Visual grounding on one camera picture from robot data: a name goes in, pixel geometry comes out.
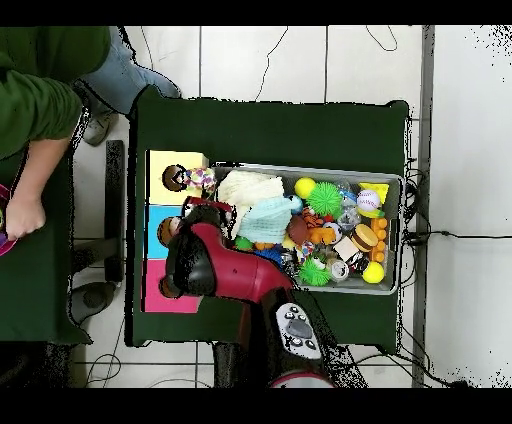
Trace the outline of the person's hand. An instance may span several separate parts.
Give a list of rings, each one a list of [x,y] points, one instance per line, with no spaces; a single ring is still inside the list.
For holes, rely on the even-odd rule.
[[[9,241],[39,230],[45,222],[46,215],[40,197],[15,196],[8,202],[6,233]]]

